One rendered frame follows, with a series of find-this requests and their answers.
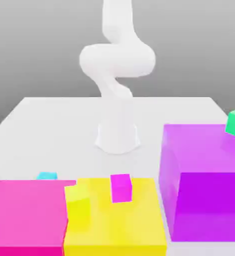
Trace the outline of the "small magenta cube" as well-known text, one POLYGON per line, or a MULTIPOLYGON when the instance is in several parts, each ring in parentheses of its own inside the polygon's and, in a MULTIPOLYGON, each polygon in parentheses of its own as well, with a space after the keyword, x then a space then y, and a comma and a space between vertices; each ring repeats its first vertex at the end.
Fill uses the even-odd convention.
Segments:
POLYGON ((111 200, 113 203, 132 201, 132 181, 129 174, 112 174, 110 176, 111 200))

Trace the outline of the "small cyan cube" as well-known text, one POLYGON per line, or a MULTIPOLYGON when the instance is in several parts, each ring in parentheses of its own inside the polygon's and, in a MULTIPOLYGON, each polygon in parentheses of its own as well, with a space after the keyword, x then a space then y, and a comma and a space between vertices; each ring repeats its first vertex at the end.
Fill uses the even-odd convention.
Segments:
POLYGON ((58 175, 56 172, 40 172, 37 177, 37 180, 57 180, 58 175))

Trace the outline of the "small yellow cube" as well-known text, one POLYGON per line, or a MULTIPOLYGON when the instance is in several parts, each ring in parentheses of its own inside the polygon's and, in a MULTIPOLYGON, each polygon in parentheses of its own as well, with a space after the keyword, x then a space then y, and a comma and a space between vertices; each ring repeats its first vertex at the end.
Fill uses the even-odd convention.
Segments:
POLYGON ((88 185, 77 183, 65 186, 64 192, 68 219, 67 231, 85 231, 91 222, 91 198, 88 185))

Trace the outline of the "large yellow box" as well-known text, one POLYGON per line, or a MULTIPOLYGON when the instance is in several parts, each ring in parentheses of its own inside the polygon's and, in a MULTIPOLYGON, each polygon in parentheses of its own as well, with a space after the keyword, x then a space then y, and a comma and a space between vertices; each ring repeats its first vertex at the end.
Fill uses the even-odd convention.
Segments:
POLYGON ((132 179, 132 201, 113 203, 109 178, 79 178, 90 204, 68 221, 64 256, 166 256, 167 241, 153 178, 132 179))

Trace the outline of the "large purple box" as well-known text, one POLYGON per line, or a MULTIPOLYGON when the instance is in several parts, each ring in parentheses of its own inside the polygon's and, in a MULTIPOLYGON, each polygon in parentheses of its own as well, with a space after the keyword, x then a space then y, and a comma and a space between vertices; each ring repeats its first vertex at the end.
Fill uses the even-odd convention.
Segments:
POLYGON ((235 242, 235 137, 225 127, 163 127, 158 182, 173 242, 235 242))

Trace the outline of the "large pink box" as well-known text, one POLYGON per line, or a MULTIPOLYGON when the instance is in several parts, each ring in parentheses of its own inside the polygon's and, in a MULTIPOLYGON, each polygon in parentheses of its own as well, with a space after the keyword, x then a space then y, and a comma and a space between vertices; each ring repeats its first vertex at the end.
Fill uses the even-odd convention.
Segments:
POLYGON ((0 180, 0 256, 64 256, 65 187, 75 180, 0 180))

